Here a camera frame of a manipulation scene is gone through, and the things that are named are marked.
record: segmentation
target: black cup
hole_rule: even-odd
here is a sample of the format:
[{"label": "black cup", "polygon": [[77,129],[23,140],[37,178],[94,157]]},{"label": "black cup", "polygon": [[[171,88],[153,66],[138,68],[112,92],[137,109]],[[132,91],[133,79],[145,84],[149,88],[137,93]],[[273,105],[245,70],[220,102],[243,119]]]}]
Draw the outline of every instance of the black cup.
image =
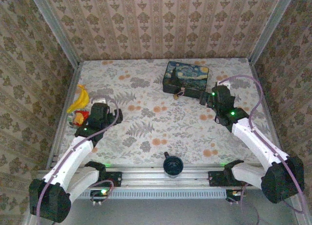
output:
[{"label": "black cup", "polygon": [[164,152],[165,161],[164,161],[164,170],[167,175],[171,178],[177,177],[183,170],[183,162],[177,156],[170,156],[168,152]]}]

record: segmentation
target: painting print on box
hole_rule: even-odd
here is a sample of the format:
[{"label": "painting print on box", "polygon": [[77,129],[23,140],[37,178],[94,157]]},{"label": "painting print on box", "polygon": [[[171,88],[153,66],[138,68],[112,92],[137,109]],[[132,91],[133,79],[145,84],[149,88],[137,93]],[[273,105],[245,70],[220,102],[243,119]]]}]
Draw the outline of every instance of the painting print on box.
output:
[{"label": "painting print on box", "polygon": [[185,91],[185,96],[200,98],[206,90],[209,69],[198,65],[169,61],[162,81],[165,93]]}]

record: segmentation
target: wall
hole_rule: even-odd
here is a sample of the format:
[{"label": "wall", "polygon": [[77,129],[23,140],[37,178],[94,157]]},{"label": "wall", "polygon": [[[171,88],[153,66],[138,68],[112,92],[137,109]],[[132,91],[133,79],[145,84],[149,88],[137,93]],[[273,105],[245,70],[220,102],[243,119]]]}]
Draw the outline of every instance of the wall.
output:
[{"label": "wall", "polygon": [[284,150],[305,165],[312,210],[312,0],[292,0],[256,62]]},{"label": "wall", "polygon": [[20,224],[73,68],[33,0],[0,0],[0,224]]},{"label": "wall", "polygon": [[248,57],[277,0],[48,0],[82,60]]}]

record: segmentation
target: floral tablecloth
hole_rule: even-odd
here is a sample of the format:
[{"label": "floral tablecloth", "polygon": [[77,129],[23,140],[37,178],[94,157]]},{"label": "floral tablecloth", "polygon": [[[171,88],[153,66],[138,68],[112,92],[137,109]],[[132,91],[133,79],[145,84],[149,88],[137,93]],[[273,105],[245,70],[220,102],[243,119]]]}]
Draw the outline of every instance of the floral tablecloth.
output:
[{"label": "floral tablecloth", "polygon": [[[162,91],[162,79],[168,59],[85,61],[79,84],[85,85],[90,97],[108,94],[122,109],[124,120],[113,126],[99,141],[84,163],[93,160],[105,164],[161,166],[163,153],[179,156],[185,164],[225,164],[236,159],[259,163],[237,137],[214,122],[215,113],[199,104],[198,99],[180,97]],[[252,75],[245,58],[171,59],[209,68],[207,91],[217,80],[233,75]],[[231,81],[235,106],[246,112],[259,96],[248,79]],[[272,140],[267,119],[260,106],[254,123]],[[66,124],[60,146],[61,156],[74,138],[75,129]]]}]

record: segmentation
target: yellow banana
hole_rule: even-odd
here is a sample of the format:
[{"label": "yellow banana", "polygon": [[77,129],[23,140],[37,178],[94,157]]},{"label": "yellow banana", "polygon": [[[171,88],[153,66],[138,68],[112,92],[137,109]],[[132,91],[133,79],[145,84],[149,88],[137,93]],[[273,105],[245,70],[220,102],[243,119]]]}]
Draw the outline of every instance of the yellow banana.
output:
[{"label": "yellow banana", "polygon": [[81,88],[79,98],[67,109],[67,113],[71,113],[78,109],[85,108],[89,103],[89,95],[83,85],[78,85]]}]

